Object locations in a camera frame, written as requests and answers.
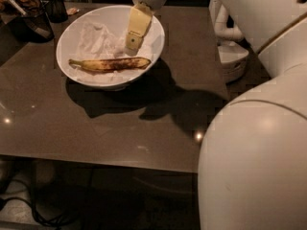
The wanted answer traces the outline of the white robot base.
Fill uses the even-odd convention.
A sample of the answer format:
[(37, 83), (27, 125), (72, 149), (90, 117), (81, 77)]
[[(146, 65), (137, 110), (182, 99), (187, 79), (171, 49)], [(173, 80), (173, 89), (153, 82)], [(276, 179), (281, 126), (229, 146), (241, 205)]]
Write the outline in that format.
[(222, 41), (218, 46), (224, 81), (230, 83), (241, 78), (246, 69), (249, 51), (234, 41)]

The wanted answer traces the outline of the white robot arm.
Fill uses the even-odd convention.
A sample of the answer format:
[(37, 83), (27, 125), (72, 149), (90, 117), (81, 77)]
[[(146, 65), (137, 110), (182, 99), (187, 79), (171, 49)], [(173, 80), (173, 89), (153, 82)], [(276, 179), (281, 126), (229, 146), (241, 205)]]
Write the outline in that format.
[(271, 78), (203, 137), (201, 230), (307, 230), (307, 2), (211, 0), (209, 10), (216, 37), (245, 39)]

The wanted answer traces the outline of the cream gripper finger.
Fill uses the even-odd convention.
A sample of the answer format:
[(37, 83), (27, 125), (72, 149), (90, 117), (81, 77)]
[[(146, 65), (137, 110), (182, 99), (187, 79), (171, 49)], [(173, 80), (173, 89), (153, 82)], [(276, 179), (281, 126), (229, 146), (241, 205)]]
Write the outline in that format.
[(130, 9), (129, 24), (125, 39), (125, 48), (129, 56), (135, 56), (140, 50), (144, 38), (151, 26), (153, 13), (144, 3), (138, 3)]

